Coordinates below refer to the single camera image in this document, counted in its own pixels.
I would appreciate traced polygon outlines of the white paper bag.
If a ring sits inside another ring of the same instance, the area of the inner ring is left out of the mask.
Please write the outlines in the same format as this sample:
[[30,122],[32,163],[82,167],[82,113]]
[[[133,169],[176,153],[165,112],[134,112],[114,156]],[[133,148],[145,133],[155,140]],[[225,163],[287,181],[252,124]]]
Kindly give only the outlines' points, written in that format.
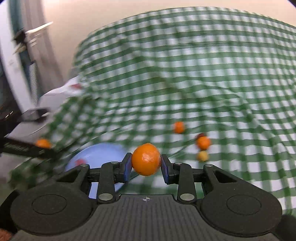
[[78,76],[69,79],[63,86],[47,92],[48,95],[65,94],[66,96],[75,96],[83,92],[82,85]]

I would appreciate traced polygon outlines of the green white checkered cloth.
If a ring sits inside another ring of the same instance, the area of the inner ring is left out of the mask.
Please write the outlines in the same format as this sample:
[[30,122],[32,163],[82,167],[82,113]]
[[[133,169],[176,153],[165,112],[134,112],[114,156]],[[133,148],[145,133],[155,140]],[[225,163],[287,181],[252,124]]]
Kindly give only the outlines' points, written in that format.
[[236,9],[151,11],[91,32],[73,65],[83,92],[45,133],[64,157],[98,143],[127,152],[151,143],[201,168],[195,138],[205,133],[211,164],[295,215],[294,26]]

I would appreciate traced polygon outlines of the yellow-green fruit on cloth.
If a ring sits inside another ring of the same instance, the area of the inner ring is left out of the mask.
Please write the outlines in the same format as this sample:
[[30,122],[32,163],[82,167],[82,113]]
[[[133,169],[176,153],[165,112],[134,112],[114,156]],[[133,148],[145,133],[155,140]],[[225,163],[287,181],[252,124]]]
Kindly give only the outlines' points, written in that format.
[[206,162],[209,160],[209,154],[206,150],[200,151],[197,154],[197,160],[200,162]]

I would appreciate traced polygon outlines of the small orange top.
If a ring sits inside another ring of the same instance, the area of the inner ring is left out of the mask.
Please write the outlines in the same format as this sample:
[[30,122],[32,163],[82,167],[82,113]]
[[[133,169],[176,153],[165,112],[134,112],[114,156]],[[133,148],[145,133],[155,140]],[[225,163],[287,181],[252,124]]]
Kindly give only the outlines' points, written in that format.
[[177,121],[174,123],[174,132],[181,134],[185,131],[185,124],[182,121]]

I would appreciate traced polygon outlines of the black smartphone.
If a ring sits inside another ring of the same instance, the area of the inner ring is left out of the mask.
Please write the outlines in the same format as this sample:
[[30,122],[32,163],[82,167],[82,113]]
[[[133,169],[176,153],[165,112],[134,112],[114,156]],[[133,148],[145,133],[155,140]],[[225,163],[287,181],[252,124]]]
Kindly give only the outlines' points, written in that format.
[[21,115],[21,120],[25,122],[42,122],[49,113],[47,108],[29,109]]

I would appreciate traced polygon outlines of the small orange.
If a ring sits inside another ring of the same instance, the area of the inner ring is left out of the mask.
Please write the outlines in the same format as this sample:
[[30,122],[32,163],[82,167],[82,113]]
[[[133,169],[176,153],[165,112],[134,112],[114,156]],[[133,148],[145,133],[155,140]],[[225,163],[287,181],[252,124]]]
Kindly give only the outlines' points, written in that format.
[[177,121],[174,123],[174,132],[181,134],[185,131],[185,124],[182,121]]
[[143,144],[135,149],[132,154],[132,167],[142,176],[155,174],[161,165],[161,154],[151,143]]
[[196,144],[200,150],[204,151],[210,147],[211,140],[207,136],[202,136],[197,138]]

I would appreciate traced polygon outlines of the grey curtain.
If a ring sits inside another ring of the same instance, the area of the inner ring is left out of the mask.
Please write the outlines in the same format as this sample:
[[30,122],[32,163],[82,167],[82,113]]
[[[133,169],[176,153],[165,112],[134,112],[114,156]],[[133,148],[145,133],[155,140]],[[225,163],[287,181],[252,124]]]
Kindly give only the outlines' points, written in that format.
[[33,105],[46,92],[64,84],[49,36],[42,1],[8,1],[14,53],[20,57]]

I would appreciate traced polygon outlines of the orange fruit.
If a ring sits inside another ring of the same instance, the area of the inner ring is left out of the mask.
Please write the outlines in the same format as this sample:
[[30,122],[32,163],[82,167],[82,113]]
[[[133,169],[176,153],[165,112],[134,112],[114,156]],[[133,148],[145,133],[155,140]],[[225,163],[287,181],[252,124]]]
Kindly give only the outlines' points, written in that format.
[[35,146],[40,147],[40,148],[45,148],[45,149],[51,149],[51,143],[49,140],[45,138],[40,138],[36,140]]

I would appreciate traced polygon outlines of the red fruit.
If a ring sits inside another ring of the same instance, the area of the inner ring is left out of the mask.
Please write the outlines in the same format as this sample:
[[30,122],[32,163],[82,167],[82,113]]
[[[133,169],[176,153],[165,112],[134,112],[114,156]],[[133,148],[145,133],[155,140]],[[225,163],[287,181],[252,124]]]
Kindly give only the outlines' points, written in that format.
[[75,166],[79,166],[79,165],[84,165],[86,164],[85,160],[83,159],[77,159],[75,162],[74,162]]

